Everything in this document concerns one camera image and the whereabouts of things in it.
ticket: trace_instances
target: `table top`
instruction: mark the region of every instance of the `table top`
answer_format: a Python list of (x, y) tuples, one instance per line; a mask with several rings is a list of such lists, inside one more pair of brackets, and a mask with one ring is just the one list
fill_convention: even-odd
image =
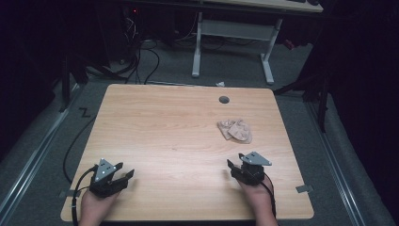
[(304, 12), (322, 12), (323, 8), (319, 5), (313, 6), (308, 2), (298, 3), (287, 0), (203, 0), (204, 2), (242, 5), (247, 7), (275, 8), (285, 10), (295, 10)]
[[(227, 96), (227, 104), (219, 102)], [(252, 141), (226, 140), (218, 121), (243, 119)], [(257, 152), (272, 162), (277, 218), (311, 218), (309, 195), (272, 90), (111, 85), (108, 87), (71, 188), (101, 158), (134, 177), (106, 220), (254, 219), (227, 159)], [(91, 174), (81, 187), (89, 185)], [(78, 215), (80, 198), (78, 198)], [(72, 220), (71, 198), (61, 218)]]
[(206, 11), (207, 9), (216, 10), (237, 10), (252, 12), (253, 9), (276, 9), (283, 11), (296, 11), (296, 12), (322, 12), (323, 7), (320, 5), (313, 6), (308, 2), (298, 3), (288, 0), (121, 0), (121, 2), (135, 3), (140, 6), (159, 6), (159, 7), (175, 7), (175, 8), (192, 8), (199, 11)]

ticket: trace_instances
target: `human hand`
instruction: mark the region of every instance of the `human hand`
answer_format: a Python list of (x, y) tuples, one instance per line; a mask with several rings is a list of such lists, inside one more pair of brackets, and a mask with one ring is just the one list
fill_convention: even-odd
[(99, 198), (91, 191), (86, 191), (81, 202), (79, 226), (98, 226), (108, 214), (120, 192), (107, 198)]
[[(276, 217), (273, 214), (272, 197), (267, 192), (266, 188), (262, 185), (248, 186), (238, 180), (237, 182), (240, 187), (242, 187), (247, 201), (254, 212), (256, 225), (278, 225)], [(267, 176), (264, 177), (263, 183), (269, 188), (271, 193), (274, 194), (272, 182)]]

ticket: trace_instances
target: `power cord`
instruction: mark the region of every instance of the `power cord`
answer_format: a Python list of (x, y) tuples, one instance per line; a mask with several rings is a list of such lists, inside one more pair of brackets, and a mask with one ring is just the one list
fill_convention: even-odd
[[(259, 182), (259, 184), (261, 184), (261, 185), (266, 189), (267, 193), (268, 193), (269, 196), (270, 196), (270, 201), (272, 202), (272, 212), (273, 212), (273, 215), (274, 215), (274, 217), (276, 217), (276, 200), (275, 200), (275, 198), (274, 198), (273, 192), (270, 190), (269, 187), (267, 187), (267, 185), (264, 184), (264, 182), (260, 181), (258, 178), (256, 178), (256, 177), (255, 177), (252, 173), (250, 173), (248, 170), (246, 170), (246, 173), (249, 174), (253, 179), (255, 179), (257, 182)], [(272, 180), (270, 180), (270, 177), (267, 176), (266, 173), (263, 173), (263, 174), (264, 174), (264, 175), (267, 177), (267, 179), (270, 181), (270, 184), (272, 185), (272, 188), (273, 188), (273, 183), (272, 183)]]
[(158, 55), (157, 53), (155, 53), (152, 49), (146, 49), (146, 50), (152, 52), (153, 54), (155, 54), (155, 56), (156, 56), (156, 58), (157, 58), (157, 62), (156, 62), (156, 66), (155, 66), (155, 68), (152, 70), (152, 72), (151, 72), (149, 75), (147, 75), (147, 78), (146, 78), (146, 80), (144, 81), (144, 85), (147, 85), (147, 82), (148, 82), (149, 78), (150, 78), (150, 77), (152, 76), (152, 74), (158, 69), (159, 62), (160, 62), (160, 58), (159, 58), (159, 55)]
[[(209, 37), (209, 36), (207, 37), (207, 36), (205, 36), (204, 38), (205, 39), (203, 39), (203, 41), (201, 42), (201, 48), (206, 49), (206, 50), (218, 50), (226, 44), (226, 39), (224, 39), (223, 37)], [(218, 46), (215, 48), (208, 48), (204, 45), (205, 42), (207, 42), (207, 41), (208, 41), (207, 44), (212, 44), (212, 42), (215, 43), (218, 40), (220, 40), (220, 42), (219, 42)]]
[(67, 179), (67, 181), (68, 181), (70, 184), (72, 184), (72, 179), (71, 179), (71, 177), (68, 175), (68, 173), (67, 173), (67, 167), (66, 167), (68, 155), (70, 154), (71, 149), (72, 149), (74, 143), (76, 142), (76, 140), (82, 135), (82, 133), (88, 128), (88, 126), (89, 126), (96, 118), (97, 118), (97, 116), (94, 116), (94, 117), (85, 125), (85, 127), (83, 127), (83, 128), (79, 131), (79, 133), (78, 133), (78, 134), (75, 136), (75, 138), (73, 139), (73, 142), (71, 143), (71, 145), (70, 145), (70, 147), (68, 148), (67, 152), (65, 153), (64, 161), (63, 161), (63, 163), (62, 163), (62, 170), (63, 170), (63, 172), (64, 172), (65, 178)]
[[(132, 70), (135, 67), (135, 65), (136, 65), (136, 58), (133, 57), (132, 61), (126, 68), (116, 71), (116, 72), (114, 72), (114, 74), (121, 75), (123, 73), (127, 73), (130, 70)], [(94, 76), (106, 76), (106, 74), (95, 72), (95, 71), (91, 70), (90, 68), (86, 68), (86, 73), (94, 75)]]
[(77, 196), (77, 193), (79, 192), (80, 183), (86, 177), (86, 175), (88, 175), (89, 173), (91, 173), (93, 171), (96, 171), (97, 168), (98, 168), (98, 165), (94, 165), (94, 167), (88, 169), (85, 173), (83, 173), (83, 175), (79, 178), (79, 181), (76, 184), (75, 190), (73, 191), (73, 197), (72, 197), (72, 221), (73, 221), (73, 225), (74, 226), (78, 226), (77, 213), (76, 213), (76, 196)]
[(233, 45), (247, 46), (247, 45), (250, 45), (250, 44), (257, 43), (257, 42), (259, 42), (259, 40), (247, 40), (247, 42), (245, 42), (245, 43), (240, 43), (240, 42), (232, 41), (232, 40), (229, 40), (229, 39), (225, 39), (225, 42), (228, 43), (228, 44), (233, 44)]
[(140, 64), (140, 59), (141, 59), (141, 46), (142, 46), (142, 42), (139, 44), (138, 46), (138, 56), (135, 55), (136, 58), (136, 66), (135, 68), (129, 73), (129, 75), (127, 76), (126, 80), (125, 80), (125, 84), (129, 83), (130, 78), (132, 77), (132, 75), (136, 72), (136, 84), (137, 84), (137, 78), (139, 80), (138, 77), (138, 65)]
[(187, 35), (185, 35), (184, 37), (175, 40), (175, 42), (177, 42), (177, 41), (179, 41), (179, 40), (189, 40), (189, 39), (191, 39), (191, 38), (193, 38), (193, 37), (196, 37), (196, 35), (192, 35), (192, 33), (193, 33), (193, 31), (194, 31), (194, 27), (196, 27), (196, 21), (197, 21), (198, 17), (199, 17), (199, 14), (196, 13), (196, 16), (194, 17), (194, 22), (193, 22), (193, 25), (191, 26), (190, 31), (189, 31), (189, 32), (187, 33)]

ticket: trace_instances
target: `black cable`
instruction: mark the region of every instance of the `black cable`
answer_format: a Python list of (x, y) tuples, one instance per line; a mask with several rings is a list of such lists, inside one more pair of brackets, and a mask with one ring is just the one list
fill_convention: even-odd
[(97, 168), (98, 168), (98, 166), (95, 165), (94, 167), (88, 169), (85, 173), (83, 173), (83, 175), (79, 178), (79, 181), (78, 181), (77, 184), (76, 184), (75, 190), (73, 191), (72, 208), (71, 208), (71, 210), (72, 210), (72, 221), (73, 221), (73, 225), (74, 225), (74, 226), (78, 226), (78, 222), (77, 222), (77, 213), (76, 213), (76, 196), (77, 196), (77, 193), (78, 193), (78, 191), (79, 191), (80, 183), (81, 183), (82, 180), (86, 177), (86, 175), (88, 175), (89, 173), (91, 173), (91, 172), (97, 170)]
[(72, 147), (73, 147), (73, 144), (74, 144), (74, 143), (76, 142), (76, 140), (82, 135), (82, 133), (86, 130), (86, 128), (88, 128), (88, 126), (96, 119), (96, 117), (97, 117), (97, 116), (94, 116), (94, 117), (85, 125), (85, 127), (83, 127), (83, 128), (79, 131), (79, 133), (78, 133), (78, 134), (75, 136), (75, 138), (73, 139), (73, 142), (71, 143), (70, 147), (68, 148), (68, 151), (65, 153), (64, 161), (63, 161), (63, 163), (62, 163), (62, 170), (63, 170), (63, 172), (64, 172), (65, 178), (67, 179), (67, 181), (68, 181), (70, 184), (72, 184), (72, 179), (71, 179), (71, 177), (68, 175), (67, 169), (66, 169), (68, 155), (70, 154), (70, 151), (71, 151), (71, 149), (72, 149)]
[(77, 190), (77, 192), (79, 192), (79, 191), (81, 191), (81, 190), (83, 190), (83, 189), (89, 188), (89, 187), (90, 187), (90, 186), (84, 186), (84, 187), (80, 188), (79, 190)]
[[(252, 173), (250, 173), (248, 170), (246, 170), (246, 173), (248, 173), (253, 179), (255, 179), (257, 182), (259, 182), (267, 191), (267, 193), (270, 196), (270, 201), (272, 202), (272, 212), (274, 217), (276, 217), (276, 200), (274, 198), (274, 193), (270, 190), (269, 187), (267, 187), (267, 185), (264, 184), (264, 182), (260, 181), (258, 178), (256, 178)], [(272, 185), (272, 189), (274, 189), (272, 180), (270, 180), (270, 177), (267, 176), (266, 173), (264, 173), (264, 175), (267, 177), (267, 179), (270, 181), (270, 184)]]
[[(136, 59), (133, 58), (132, 61), (131, 61), (131, 63), (130, 63), (126, 68), (123, 68), (123, 69), (121, 69), (121, 70), (119, 70), (119, 71), (116, 71), (116, 72), (114, 72), (114, 73), (115, 73), (115, 74), (118, 74), (118, 75), (121, 75), (121, 74), (123, 74), (123, 73), (127, 73), (127, 72), (129, 72), (130, 70), (132, 70), (132, 69), (134, 68), (135, 63), (136, 63)], [(92, 71), (92, 70), (89, 69), (89, 68), (86, 68), (86, 73), (89, 73), (89, 74), (94, 75), (94, 76), (106, 76), (106, 75), (103, 74), (103, 73), (94, 72), (94, 71)]]
[(137, 74), (138, 65), (140, 64), (140, 59), (141, 59), (141, 45), (142, 45), (142, 42), (141, 42), (140, 45), (138, 46), (138, 56), (135, 55), (135, 58), (136, 58), (136, 66), (135, 66), (135, 68), (129, 73), (129, 75), (127, 76), (127, 78), (126, 78), (126, 80), (125, 80), (125, 84), (128, 84), (128, 83), (129, 83), (130, 77), (132, 77), (132, 75), (133, 75), (135, 72), (136, 72), (136, 74)]
[(259, 40), (250, 40), (250, 41), (247, 41), (246, 43), (239, 43), (239, 42), (235, 42), (235, 41), (231, 41), (231, 40), (225, 39), (225, 42), (228, 43), (228, 44), (246, 46), (246, 45), (250, 45), (250, 44), (259, 42)]
[(197, 42), (196, 42), (196, 40), (192, 40), (192, 39), (196, 38), (196, 37), (197, 36), (193, 36), (193, 37), (187, 38), (185, 40), (176, 40), (174, 43), (177, 44), (177, 45), (180, 45), (182, 47), (194, 46)]
[(197, 12), (196, 16), (194, 17), (194, 22), (193, 22), (193, 25), (191, 26), (190, 31), (188, 31), (188, 33), (185, 36), (183, 36), (182, 38), (175, 40), (176, 43), (178, 43), (177, 41), (179, 41), (179, 40), (188, 40), (188, 39), (191, 39), (191, 38), (197, 36), (197, 35), (191, 35), (191, 33), (193, 33), (194, 28), (196, 27), (198, 17), (199, 17), (199, 13)]
[(152, 52), (153, 54), (155, 54), (156, 57), (157, 57), (157, 59), (158, 59), (158, 62), (156, 62), (156, 66), (155, 66), (155, 68), (152, 70), (152, 72), (151, 72), (149, 75), (147, 75), (147, 78), (146, 78), (146, 80), (144, 81), (144, 85), (147, 85), (147, 81), (149, 80), (149, 78), (151, 77), (151, 75), (156, 71), (156, 69), (158, 69), (159, 62), (160, 62), (160, 58), (159, 58), (158, 54), (156, 54), (156, 53), (155, 53), (153, 50), (151, 50), (151, 49), (149, 49), (149, 50), (147, 50), (147, 51), (150, 51), (150, 52)]
[(222, 38), (222, 37), (214, 37), (214, 38), (212, 39), (212, 38), (208, 37), (208, 39), (204, 39), (204, 42), (206, 42), (207, 40), (218, 40), (218, 39), (220, 39), (221, 41), (220, 41), (220, 43), (219, 43), (219, 46), (217, 46), (216, 48), (207, 48), (207, 47), (205, 47), (205, 46), (203, 45), (204, 43), (201, 44), (201, 47), (202, 47), (203, 49), (206, 49), (206, 50), (218, 50), (218, 49), (220, 49), (221, 47), (223, 47), (223, 46), (225, 45), (225, 39), (224, 39), (224, 38)]
[(138, 81), (138, 84), (139, 84), (139, 85), (141, 85), (140, 76), (138, 76), (138, 70), (136, 70), (136, 79), (135, 79), (135, 84), (137, 84), (137, 81)]

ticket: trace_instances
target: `gray carpet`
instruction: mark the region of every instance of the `gray carpet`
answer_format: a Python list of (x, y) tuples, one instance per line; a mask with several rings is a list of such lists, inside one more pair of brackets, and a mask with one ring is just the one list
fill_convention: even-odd
[[(229, 51), (228, 47), (227, 49), (204, 50), (200, 77), (192, 78), (190, 74), (193, 47), (171, 48), (158, 43), (153, 51), (160, 56), (161, 61), (158, 69), (149, 79), (149, 84), (177, 83), (214, 86), (215, 83), (225, 82), (226, 87), (278, 89), (296, 80), (310, 50), (311, 46), (309, 45), (292, 51), (277, 45), (270, 58), (276, 81), (274, 86), (268, 86), (265, 83), (263, 68), (257, 55), (233, 53)], [(141, 82), (145, 80), (146, 75), (152, 71), (155, 65), (156, 56), (150, 51), (143, 50), (138, 71)], [(130, 83), (134, 82), (135, 77), (133, 76)], [(111, 83), (117, 83), (117, 81), (93, 76), (89, 83), (81, 88), (81, 94), (70, 106), (66, 119), (60, 125), (51, 143), (49, 153), (9, 219), (8, 225), (72, 225), (69, 222), (63, 222), (59, 216), (65, 201), (64, 197), (60, 197), (60, 193), (70, 187), (63, 175), (62, 162), (79, 131), (96, 115), (106, 87)], [(41, 138), (44, 137), (59, 114), (57, 112), (61, 106), (59, 88), (55, 90), (55, 93), (57, 98), (54, 102), (32, 122), (7, 159), (1, 164), (0, 180), (4, 182), (1, 186), (1, 198), (4, 199), (7, 196), (30, 154), (40, 145)], [(318, 128), (314, 126), (307, 104), (302, 102), (299, 94), (300, 92), (289, 92), (277, 96), (277, 101), (304, 181), (314, 188), (314, 191), (309, 194), (314, 217), (308, 220), (281, 220), (279, 224), (352, 225), (328, 167)], [(330, 99), (328, 104), (327, 137), (349, 185), (353, 189), (357, 204), (363, 212), (365, 225), (394, 225), (347, 140), (339, 116)], [(87, 115), (90, 115), (90, 118), (82, 117), (81, 107), (87, 109)], [(71, 148), (67, 161), (67, 172), (70, 177), (73, 177), (75, 173), (90, 129), (91, 126), (77, 138)], [(172, 223), (136, 222), (128, 225), (172, 225)], [(179, 224), (174, 222), (173, 225), (253, 225), (253, 222), (180, 222)]]

